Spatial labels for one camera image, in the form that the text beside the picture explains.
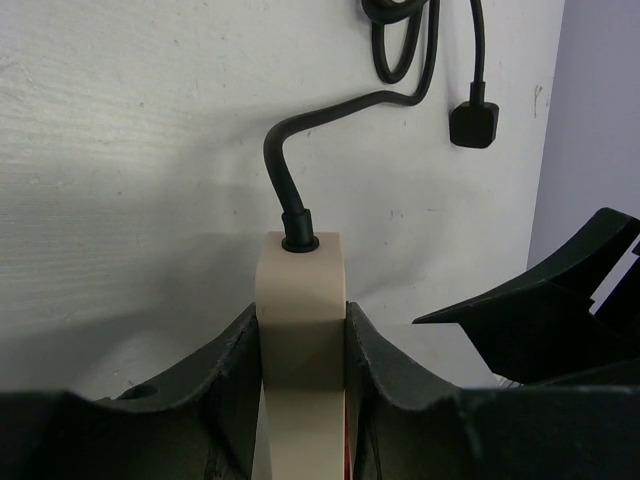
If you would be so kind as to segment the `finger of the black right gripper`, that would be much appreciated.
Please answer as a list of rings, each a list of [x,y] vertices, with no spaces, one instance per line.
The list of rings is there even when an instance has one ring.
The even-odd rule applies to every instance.
[[[590,308],[638,235],[638,219],[601,208],[531,269],[416,321],[459,325],[492,372],[521,384],[636,359],[638,342]]]

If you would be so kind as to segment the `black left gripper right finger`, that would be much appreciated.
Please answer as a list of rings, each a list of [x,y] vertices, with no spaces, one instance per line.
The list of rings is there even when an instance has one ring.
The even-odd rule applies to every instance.
[[[635,479],[639,364],[517,388],[462,389],[345,321],[348,442],[356,479]]]

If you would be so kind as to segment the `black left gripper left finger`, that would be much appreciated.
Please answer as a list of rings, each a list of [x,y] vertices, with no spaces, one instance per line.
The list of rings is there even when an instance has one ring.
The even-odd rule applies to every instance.
[[[4,479],[248,479],[262,382],[256,311],[117,398],[1,396]]]

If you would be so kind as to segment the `beige power strip red sockets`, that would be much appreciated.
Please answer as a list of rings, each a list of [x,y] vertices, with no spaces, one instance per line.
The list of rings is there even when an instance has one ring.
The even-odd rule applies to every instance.
[[[275,479],[345,475],[346,275],[338,234],[309,253],[266,235],[255,276],[266,416]]]

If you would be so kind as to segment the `large white charger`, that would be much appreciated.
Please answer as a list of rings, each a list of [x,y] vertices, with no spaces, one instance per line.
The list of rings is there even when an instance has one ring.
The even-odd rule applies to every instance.
[[[458,324],[388,325],[379,331],[416,363],[458,387],[520,386],[494,374]]]

